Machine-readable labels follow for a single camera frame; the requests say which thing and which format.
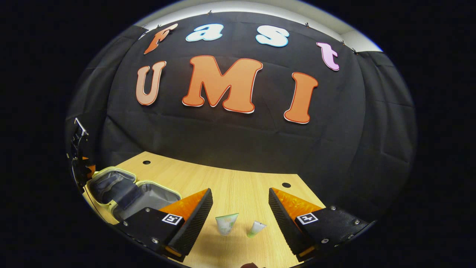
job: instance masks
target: pink letter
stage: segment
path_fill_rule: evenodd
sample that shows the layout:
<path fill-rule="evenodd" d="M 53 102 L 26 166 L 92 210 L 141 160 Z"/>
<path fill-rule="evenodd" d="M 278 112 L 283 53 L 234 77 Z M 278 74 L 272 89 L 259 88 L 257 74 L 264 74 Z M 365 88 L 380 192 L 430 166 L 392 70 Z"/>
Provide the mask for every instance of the pink letter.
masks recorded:
<path fill-rule="evenodd" d="M 337 58 L 337 52 L 332 50 L 329 44 L 326 43 L 316 43 L 318 47 L 321 48 L 322 51 L 322 59 L 324 63 L 333 71 L 339 71 L 339 65 L 334 62 L 334 57 Z"/>

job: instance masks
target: orange plastic part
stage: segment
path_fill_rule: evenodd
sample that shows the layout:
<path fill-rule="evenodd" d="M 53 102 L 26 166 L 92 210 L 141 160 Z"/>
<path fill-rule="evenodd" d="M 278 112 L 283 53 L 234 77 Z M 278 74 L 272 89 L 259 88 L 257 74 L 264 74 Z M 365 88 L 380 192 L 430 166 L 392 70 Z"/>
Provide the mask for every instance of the orange plastic part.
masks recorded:
<path fill-rule="evenodd" d="M 200 203 L 200 200 L 202 200 L 207 190 L 208 189 L 205 189 L 191 196 L 188 196 L 182 200 L 179 200 L 173 204 L 159 209 L 159 211 L 174 214 L 177 216 L 182 216 L 183 219 L 187 221 L 188 218 L 190 218 L 190 215 L 192 215 L 192 212 L 195 210 L 197 205 Z"/>
<path fill-rule="evenodd" d="M 278 196 L 279 201 L 283 205 L 286 212 L 293 220 L 295 220 L 297 216 L 301 216 L 322 209 L 321 207 L 309 203 L 308 201 L 303 200 L 297 196 L 290 195 L 275 188 L 272 189 Z"/>

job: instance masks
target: letter m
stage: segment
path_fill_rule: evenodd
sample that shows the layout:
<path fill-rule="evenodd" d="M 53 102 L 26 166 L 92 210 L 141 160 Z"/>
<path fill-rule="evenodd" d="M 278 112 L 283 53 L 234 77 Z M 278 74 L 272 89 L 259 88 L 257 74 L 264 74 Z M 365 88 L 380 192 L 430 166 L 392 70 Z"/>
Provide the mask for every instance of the letter m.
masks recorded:
<path fill-rule="evenodd" d="M 221 74 L 213 56 L 193 57 L 190 63 L 193 65 L 193 73 L 188 94 L 182 99 L 184 105 L 200 107 L 205 103 L 201 96 L 203 85 L 210 106 L 217 106 L 229 88 L 223 108 L 238 113 L 254 112 L 251 97 L 256 74 L 263 68 L 262 63 L 252 59 L 239 59 L 225 74 Z"/>

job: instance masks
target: white tube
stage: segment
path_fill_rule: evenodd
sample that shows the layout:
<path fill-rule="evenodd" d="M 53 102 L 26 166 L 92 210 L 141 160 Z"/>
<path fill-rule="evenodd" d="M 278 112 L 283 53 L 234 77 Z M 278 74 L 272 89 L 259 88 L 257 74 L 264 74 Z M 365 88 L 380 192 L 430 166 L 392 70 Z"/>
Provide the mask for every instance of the white tube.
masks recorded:
<path fill-rule="evenodd" d="M 255 221 L 253 223 L 253 227 L 251 227 L 251 230 L 248 232 L 247 236 L 249 238 L 253 238 L 257 233 L 263 230 L 264 227 L 266 227 L 266 224 L 262 224 L 258 221 Z"/>
<path fill-rule="evenodd" d="M 235 224 L 238 214 L 239 213 L 215 217 L 217 220 L 218 231 L 222 236 L 226 236 L 231 232 L 231 228 L 233 227 L 233 224 Z"/>

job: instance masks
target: black backdrop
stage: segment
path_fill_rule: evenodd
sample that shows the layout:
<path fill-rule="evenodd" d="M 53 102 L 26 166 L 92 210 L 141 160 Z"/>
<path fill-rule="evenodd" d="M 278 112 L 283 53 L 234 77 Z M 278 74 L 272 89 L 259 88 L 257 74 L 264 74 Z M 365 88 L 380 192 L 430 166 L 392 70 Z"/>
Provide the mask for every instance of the black backdrop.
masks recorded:
<path fill-rule="evenodd" d="M 144 55 L 154 35 L 178 23 L 166 39 Z M 193 29 L 224 25 L 217 40 L 187 42 Z M 66 120 L 93 126 L 98 170 L 143 151 L 215 167 L 298 174 L 324 204 L 341 206 L 367 221 L 377 219 L 404 184 L 416 147 L 413 103 L 393 63 L 382 52 L 352 50 L 317 30 L 279 17 L 247 12 L 203 14 L 148 32 L 133 26 L 115 38 L 82 75 Z M 273 25 L 290 36 L 285 47 L 255 40 L 256 28 Z M 316 42 L 337 52 L 340 70 L 329 69 Z M 255 111 L 187 107 L 198 55 L 216 58 L 222 73 L 238 59 L 263 63 L 254 82 Z M 149 106 L 135 97 L 137 70 L 166 61 L 159 96 Z M 308 124 L 288 122 L 283 113 L 293 99 L 293 72 L 319 82 Z M 150 90 L 150 73 L 145 91 Z"/>
<path fill-rule="evenodd" d="M 3 98 L 6 174 L 12 175 L 5 181 L 7 187 L 14 183 L 7 189 L 15 189 L 6 191 L 7 264 L 165 266 L 124 243 L 75 193 L 65 168 L 62 123 L 79 74 L 101 47 L 165 4 L 22 1 L 4 9 L 9 10 L 6 81 L 18 84 Z M 464 1 L 420 4 L 318 4 L 390 55 L 412 93 L 419 129 L 414 166 L 403 192 L 366 235 L 319 267 L 468 266 L 468 145 L 473 138 L 461 131 L 471 122 L 472 110 L 471 80 L 464 71 L 474 56 L 468 35 L 471 9 L 461 8 Z M 9 95 L 21 97 L 23 105 Z"/>

